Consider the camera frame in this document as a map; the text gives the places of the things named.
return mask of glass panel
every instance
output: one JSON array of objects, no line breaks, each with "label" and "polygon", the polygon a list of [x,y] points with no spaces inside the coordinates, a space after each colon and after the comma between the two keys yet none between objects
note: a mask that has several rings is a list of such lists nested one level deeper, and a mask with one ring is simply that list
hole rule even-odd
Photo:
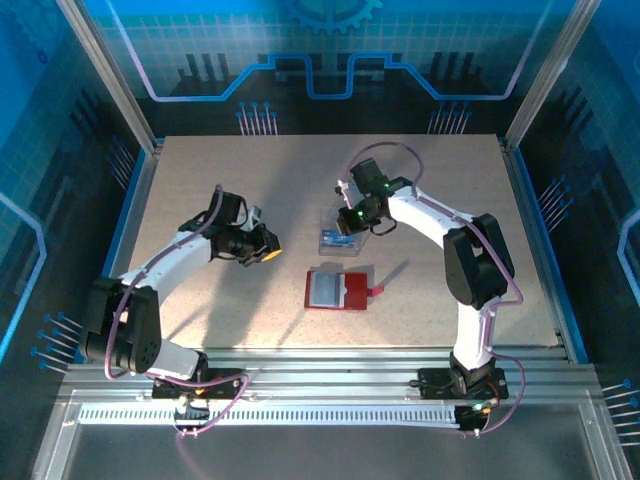
[{"label": "glass panel", "polygon": [[[638,21],[637,2],[602,2],[521,145],[587,353],[603,386],[630,378],[633,389],[640,388]],[[626,450],[639,468],[638,450]]]},{"label": "glass panel", "polygon": [[138,145],[54,1],[0,1],[0,62],[0,476],[29,478],[77,337],[44,318],[80,321]]},{"label": "glass panel", "polygon": [[190,135],[503,134],[574,2],[85,3],[154,132]]}]

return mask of black bracket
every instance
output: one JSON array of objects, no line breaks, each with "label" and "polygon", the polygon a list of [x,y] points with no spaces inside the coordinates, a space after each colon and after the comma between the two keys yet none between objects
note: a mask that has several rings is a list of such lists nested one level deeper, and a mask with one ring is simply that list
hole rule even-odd
[{"label": "black bracket", "polygon": [[[113,313],[126,290],[120,280],[100,277],[89,292],[85,327],[80,340],[82,355],[103,360],[113,324]],[[137,288],[127,303],[127,322],[118,325],[111,364],[134,373],[146,372],[160,353],[160,307],[151,287]]]},{"label": "black bracket", "polygon": [[504,370],[493,357],[480,368],[467,370],[451,353],[449,368],[421,368],[410,386],[420,389],[424,400],[477,400],[509,398]]},{"label": "black bracket", "polygon": [[[495,217],[486,213],[474,218],[472,223],[514,277],[515,268]],[[449,230],[443,238],[443,248],[447,286],[460,303],[479,310],[490,299],[507,292],[506,279],[469,227]]]},{"label": "black bracket", "polygon": [[[196,371],[191,377],[191,382],[204,383],[211,380],[222,380],[233,375],[242,373],[239,368],[209,368],[207,356],[198,352],[200,359]],[[215,400],[231,400],[236,397],[242,380],[225,382],[208,389],[197,389],[193,387],[181,387],[157,378],[153,382],[153,390],[151,398],[154,399],[178,399],[181,395],[186,394],[190,399],[215,399]]]}]

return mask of wire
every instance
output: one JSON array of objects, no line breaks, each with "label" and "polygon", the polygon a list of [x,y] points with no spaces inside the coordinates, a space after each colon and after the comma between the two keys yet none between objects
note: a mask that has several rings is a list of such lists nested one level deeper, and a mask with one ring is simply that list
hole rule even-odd
[{"label": "wire", "polygon": [[343,181],[347,181],[348,175],[349,175],[349,171],[357,163],[357,161],[359,160],[360,156],[363,153],[365,153],[365,152],[367,152],[367,151],[369,151],[369,150],[371,150],[373,148],[377,148],[377,147],[380,147],[380,146],[383,146],[383,145],[399,146],[401,148],[404,148],[408,152],[410,152],[415,157],[415,159],[418,161],[418,165],[419,165],[419,168],[420,168],[420,170],[418,172],[418,175],[414,179],[413,185],[412,185],[412,193],[413,193],[413,196],[415,197],[415,199],[417,201],[423,203],[424,205],[436,210],[437,212],[445,215],[446,217],[450,218],[451,220],[453,220],[455,222],[458,222],[458,223],[461,223],[464,226],[468,227],[469,230],[471,230],[471,232],[478,238],[478,240],[480,240],[480,243],[482,244],[484,249],[487,251],[487,253],[491,257],[493,262],[498,267],[498,270],[500,271],[500,273],[502,274],[504,279],[507,281],[507,283],[509,284],[509,286],[513,290],[514,294],[516,295],[516,299],[515,300],[500,300],[499,302],[496,302],[495,304],[491,305],[489,307],[488,318],[485,319],[486,324],[485,324],[485,333],[484,333],[484,344],[485,344],[486,351],[489,354],[494,355],[498,359],[509,360],[509,361],[514,362],[518,366],[518,369],[520,370],[520,378],[521,378],[520,391],[518,392],[518,396],[516,397],[516,400],[515,400],[513,406],[511,407],[511,409],[509,410],[509,412],[507,412],[507,414],[498,423],[496,423],[495,425],[493,425],[493,426],[491,426],[489,428],[484,428],[480,433],[484,434],[484,433],[492,432],[492,431],[496,430],[497,428],[499,428],[500,426],[504,425],[507,422],[507,420],[509,420],[509,418],[511,418],[513,413],[516,411],[516,409],[520,405],[520,402],[522,401],[522,397],[524,396],[524,390],[525,390],[525,386],[526,386],[526,375],[525,375],[524,367],[522,366],[522,363],[520,362],[520,360],[518,360],[515,357],[510,357],[508,355],[502,355],[502,354],[497,354],[497,353],[493,352],[493,349],[487,346],[488,345],[487,340],[488,340],[488,338],[489,338],[489,336],[491,334],[491,327],[493,325],[493,321],[494,321],[494,318],[495,318],[496,313],[498,311],[498,308],[507,307],[507,306],[522,305],[522,303],[524,302],[524,296],[522,295],[522,291],[520,290],[520,288],[518,288],[518,285],[516,284],[515,280],[513,279],[511,274],[509,273],[508,268],[504,265],[504,263],[502,262],[502,259],[498,256],[498,254],[494,250],[494,248],[491,245],[491,243],[489,242],[489,240],[482,234],[482,232],[472,222],[468,221],[465,218],[462,218],[457,213],[449,210],[446,207],[443,207],[443,206],[437,204],[436,202],[430,200],[429,198],[426,198],[426,197],[420,195],[420,193],[418,192],[418,182],[420,181],[420,178],[422,178],[422,174],[424,173],[424,161],[423,161],[422,157],[420,156],[420,154],[418,154],[418,152],[416,152],[409,145],[406,145],[405,143],[402,143],[402,142],[378,142],[378,143],[374,143],[374,144],[371,144],[371,145],[369,145],[367,147],[362,148],[360,151],[358,151],[353,156],[353,158],[351,159],[351,161],[347,165],[347,168],[345,169],[345,172],[343,174]]},{"label": "wire", "polygon": [[351,158],[351,161],[347,165],[347,168],[344,169],[344,172],[342,174],[342,181],[343,182],[347,182],[348,181],[349,172],[350,172],[351,168],[353,168],[353,166],[356,163],[358,163],[358,160],[360,159],[360,156],[363,153],[368,152],[369,150],[373,150],[374,148],[383,147],[383,146],[393,146],[393,147],[404,148],[409,153],[411,153],[411,155],[413,155],[415,157],[415,159],[418,161],[418,165],[420,166],[420,171],[418,172],[418,175],[416,176],[416,178],[413,180],[413,184],[416,185],[418,183],[418,180],[420,180],[420,178],[422,177],[422,174],[424,173],[424,161],[422,160],[422,157],[420,157],[418,152],[416,152],[412,147],[410,147],[406,143],[392,142],[392,141],[372,143],[371,145],[368,145],[368,146],[362,148],[361,150],[359,150]]},{"label": "wire", "polygon": [[373,233],[376,237],[384,237],[385,235],[388,235],[388,234],[390,234],[391,232],[393,232],[393,231],[396,229],[396,227],[397,227],[397,226],[398,226],[398,222],[396,222],[395,220],[393,220],[393,225],[391,225],[391,226],[390,226],[388,229],[386,229],[384,232],[379,232],[379,233],[378,233],[378,232],[376,232],[376,231],[373,229],[373,225],[369,228],[369,231],[370,231],[371,233]]},{"label": "wire", "polygon": [[495,425],[492,425],[490,427],[485,426],[485,428],[480,431],[480,435],[484,435],[485,433],[493,432],[494,430],[497,430],[498,428],[500,428],[502,425],[504,425],[505,423],[507,423],[509,421],[509,419],[513,416],[513,414],[517,410],[518,406],[520,405],[520,402],[522,401],[522,397],[524,396],[524,388],[525,388],[525,385],[526,385],[526,382],[527,382],[527,378],[526,378],[526,375],[525,375],[524,367],[522,366],[522,362],[520,362],[520,360],[518,360],[515,357],[511,357],[509,355],[502,355],[502,354],[495,353],[495,352],[493,352],[493,355],[495,355],[496,358],[501,359],[501,360],[512,361],[513,363],[515,363],[518,366],[518,369],[520,370],[520,391],[518,392],[518,395],[516,396],[516,399],[513,402],[513,405],[511,406],[511,408],[509,409],[507,414],[504,417],[502,417]]},{"label": "wire", "polygon": [[[152,375],[151,377],[155,377],[155,378],[160,378],[157,375]],[[215,427],[220,420],[222,420],[227,413],[229,413],[229,411],[234,407],[234,405],[236,403],[238,403],[238,400],[240,400],[240,397],[242,397],[242,395],[244,394],[244,392],[247,389],[247,386],[249,385],[249,376],[246,373],[239,373],[237,375],[231,375],[230,377],[225,377],[219,380],[211,380],[209,382],[188,382],[185,380],[179,380],[177,378],[165,378],[164,380],[169,381],[171,383],[175,383],[176,385],[182,386],[182,387],[193,387],[193,388],[211,388],[211,387],[215,387],[217,385],[222,385],[223,383],[228,383],[228,382],[234,382],[236,380],[240,380],[242,383],[240,384],[240,389],[238,390],[238,393],[236,393],[236,395],[233,397],[233,399],[231,400],[231,402],[229,402],[229,405],[227,405],[222,412],[220,412],[220,414],[218,416],[216,416],[213,420],[211,420],[209,423],[207,423],[206,425],[202,426],[202,427],[198,427],[196,429],[193,430],[180,430],[175,424],[174,427],[184,436],[184,435],[189,435],[192,437],[197,437],[198,435],[206,432],[207,430],[212,429],[213,427]]]},{"label": "wire", "polygon": [[133,293],[133,289],[142,279],[144,279],[147,276],[149,270],[151,270],[151,268],[153,268],[153,266],[156,265],[160,260],[162,260],[164,257],[166,257],[169,253],[173,252],[177,248],[180,248],[185,244],[189,243],[191,240],[193,240],[198,235],[200,235],[200,233],[202,233],[205,229],[209,228],[209,226],[213,223],[216,216],[220,212],[220,208],[222,207],[222,197],[224,195],[222,185],[220,184],[216,185],[216,188],[214,190],[214,195],[215,195],[215,192],[218,192],[218,201],[216,202],[216,207],[213,210],[213,213],[211,214],[211,216],[202,224],[202,226],[198,228],[195,232],[193,232],[191,235],[188,235],[182,240],[169,245],[167,248],[165,248],[160,253],[158,253],[155,257],[149,260],[149,262],[147,262],[147,264],[140,269],[140,272],[134,277],[134,279],[131,281],[129,286],[124,291],[124,294],[122,295],[122,298],[118,303],[118,307],[116,308],[116,311],[113,314],[113,322],[111,323],[111,329],[109,330],[109,336],[107,337],[107,346],[106,346],[105,355],[104,355],[104,374],[109,380],[116,380],[117,378],[120,378],[123,375],[126,375],[127,373],[126,370],[123,370],[122,372],[114,375],[113,372],[111,371],[111,358],[113,357],[113,349],[116,341],[116,336],[118,333],[118,325],[120,324],[120,318],[122,317],[122,313],[124,312],[127,306],[129,297]]},{"label": "wire", "polygon": [[498,401],[498,404],[496,405],[496,408],[500,406],[500,394],[498,393],[498,389],[496,388],[496,386],[491,383],[491,382],[487,382],[487,385],[489,385],[489,387],[491,387],[491,390],[493,390],[493,393],[496,394],[496,400]]}]

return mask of gear graphic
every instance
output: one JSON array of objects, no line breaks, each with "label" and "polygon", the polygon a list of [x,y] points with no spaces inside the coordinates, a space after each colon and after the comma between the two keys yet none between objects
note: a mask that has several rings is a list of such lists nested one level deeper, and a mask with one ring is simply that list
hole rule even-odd
[{"label": "gear graphic", "polygon": [[13,0],[10,9],[22,30],[39,48],[58,34],[60,12],[55,0]]},{"label": "gear graphic", "polygon": [[313,33],[347,33],[349,27],[359,28],[363,20],[371,20],[380,0],[285,0],[284,7],[300,28],[311,28]]}]

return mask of metal post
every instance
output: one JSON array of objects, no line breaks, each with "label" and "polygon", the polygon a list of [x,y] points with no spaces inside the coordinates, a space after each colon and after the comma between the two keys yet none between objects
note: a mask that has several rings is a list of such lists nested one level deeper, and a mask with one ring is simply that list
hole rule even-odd
[{"label": "metal post", "polygon": [[124,76],[106,48],[100,34],[90,20],[89,13],[75,0],[56,0],[76,37],[96,68],[98,75],[113,97],[129,128],[147,155],[156,150],[156,137],[140,106],[129,89]]},{"label": "metal post", "polygon": [[576,2],[505,135],[507,152],[513,152],[520,145],[600,6],[600,2],[601,0],[578,0]]}]

